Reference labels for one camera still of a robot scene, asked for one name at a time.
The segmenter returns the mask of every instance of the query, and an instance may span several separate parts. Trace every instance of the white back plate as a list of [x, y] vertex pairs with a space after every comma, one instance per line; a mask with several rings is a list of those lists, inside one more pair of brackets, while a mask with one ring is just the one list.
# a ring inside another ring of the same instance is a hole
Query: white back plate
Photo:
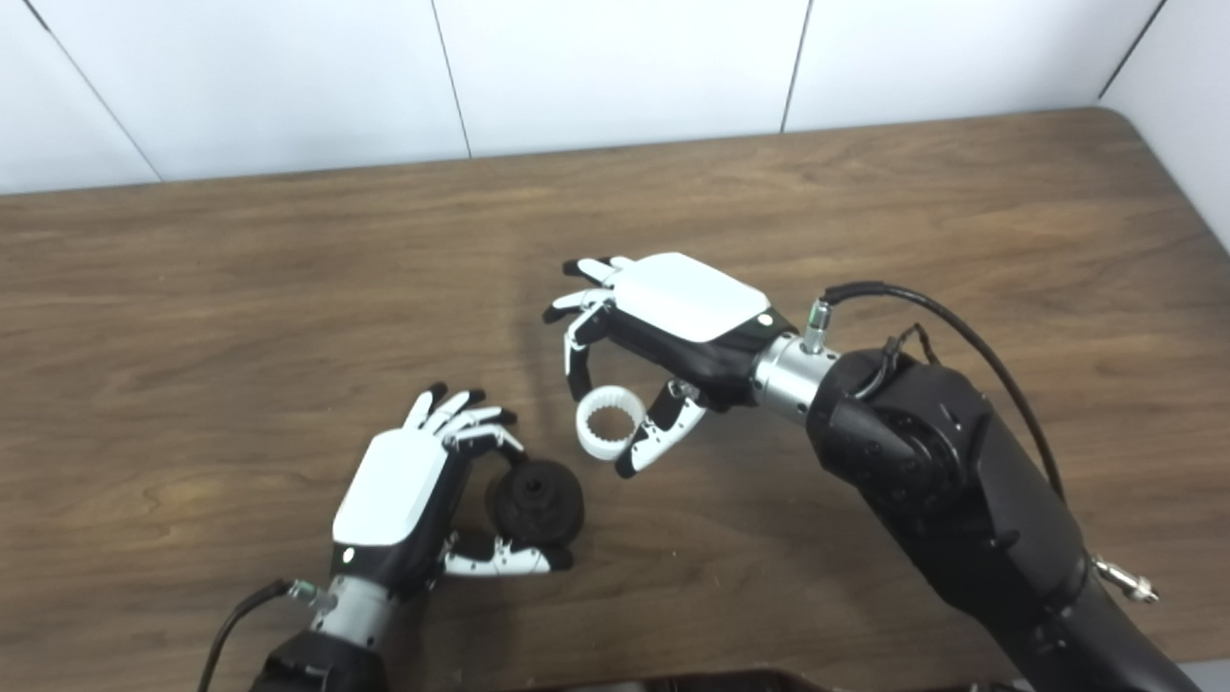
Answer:
[[620, 270], [611, 283], [616, 307], [697, 343], [769, 309], [764, 293], [679, 252], [649, 254]]
[[440, 441], [422, 430], [373, 438], [333, 517], [333, 542], [392, 546], [410, 536], [446, 460]]

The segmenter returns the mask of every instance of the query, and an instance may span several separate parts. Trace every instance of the cable connector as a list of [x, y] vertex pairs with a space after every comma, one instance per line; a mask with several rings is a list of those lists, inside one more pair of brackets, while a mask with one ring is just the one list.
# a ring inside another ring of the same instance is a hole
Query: cable connector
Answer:
[[1132, 574], [1114, 563], [1108, 563], [1101, 556], [1090, 556], [1097, 575], [1119, 588], [1129, 601], [1137, 604], [1156, 604], [1161, 595], [1154, 591], [1153, 583], [1144, 576]]
[[829, 328], [829, 320], [833, 309], [823, 297], [817, 297], [812, 302], [812, 311], [807, 316], [807, 328], [803, 331], [803, 353], [808, 356], [818, 356], [824, 353], [824, 332]]
[[304, 604], [320, 615], [325, 615], [337, 607], [337, 596], [303, 579], [294, 580], [290, 590], [287, 591], [287, 596]]

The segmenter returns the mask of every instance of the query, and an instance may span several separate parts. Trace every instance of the wood grain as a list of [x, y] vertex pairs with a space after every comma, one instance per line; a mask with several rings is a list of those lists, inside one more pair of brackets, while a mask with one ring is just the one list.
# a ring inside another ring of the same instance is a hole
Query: wood grain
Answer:
[[[1230, 263], [1130, 125], [1091, 109], [0, 198], [6, 687], [189, 688], [235, 601], [326, 576], [363, 447], [435, 380], [517, 411], [582, 479], [588, 524], [569, 574], [449, 581], [408, 611], [400, 690], [1006, 675], [770, 413], [711, 417], [631, 482], [584, 458], [562, 327], [538, 315], [578, 288], [561, 259], [664, 250], [795, 318], [857, 278], [957, 309], [1031, 396], [1089, 545], [1164, 591], [1130, 616], [1180, 659], [1230, 655]], [[918, 317], [843, 306], [833, 343]], [[593, 364], [647, 399], [663, 380], [613, 345]], [[498, 468], [478, 465], [460, 525], [485, 521]], [[252, 616], [215, 690], [246, 690], [304, 622]]]

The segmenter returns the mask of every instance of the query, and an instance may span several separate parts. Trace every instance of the robotic arm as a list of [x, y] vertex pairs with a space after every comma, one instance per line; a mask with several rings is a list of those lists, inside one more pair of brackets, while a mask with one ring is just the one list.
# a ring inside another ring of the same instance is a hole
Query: robotic arm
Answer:
[[[277, 596], [304, 601], [311, 626], [278, 647], [253, 692], [385, 692], [379, 654], [397, 607], [429, 591], [444, 574], [509, 576], [565, 570], [565, 548], [583, 521], [581, 486], [562, 466], [529, 461], [498, 407], [471, 408], [482, 391], [444, 399], [443, 385], [422, 393], [406, 423], [375, 436], [333, 519], [328, 590], [276, 581], [236, 608], [210, 650], [205, 692], [221, 644], [239, 617]], [[497, 451], [512, 465], [492, 508], [503, 537], [459, 532], [453, 514], [471, 461]]]
[[[967, 337], [1022, 409], [1044, 465], [1041, 428], [1006, 369], [956, 315], [879, 283], [830, 289], [800, 333], [764, 294], [679, 253], [579, 259], [565, 273], [598, 285], [560, 297], [545, 321], [579, 317], [565, 336], [565, 375], [581, 399], [585, 350], [606, 336], [673, 376], [616, 461], [642, 471], [705, 411], [764, 406], [802, 427], [820, 466], [852, 484], [935, 591], [978, 619], [1039, 692], [1198, 692], [1116, 606], [1096, 576], [1151, 602], [1146, 580], [1090, 556], [1061, 498], [961, 374], [938, 364], [920, 326], [879, 350], [824, 345], [831, 307], [895, 295]], [[929, 363], [900, 353], [918, 331]]]

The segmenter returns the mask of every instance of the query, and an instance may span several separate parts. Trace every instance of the white wall panel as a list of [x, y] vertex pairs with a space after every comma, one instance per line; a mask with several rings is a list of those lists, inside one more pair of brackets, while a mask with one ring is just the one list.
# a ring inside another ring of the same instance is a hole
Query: white wall panel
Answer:
[[1167, 2], [1102, 102], [1137, 125], [1230, 246], [1230, 2]]
[[815, 0], [786, 129], [1091, 104], [1157, 2]]
[[475, 156], [777, 132], [806, 0], [437, 0]]
[[464, 157], [429, 0], [34, 0], [166, 178]]
[[21, 0], [0, 0], [0, 193], [157, 176]]

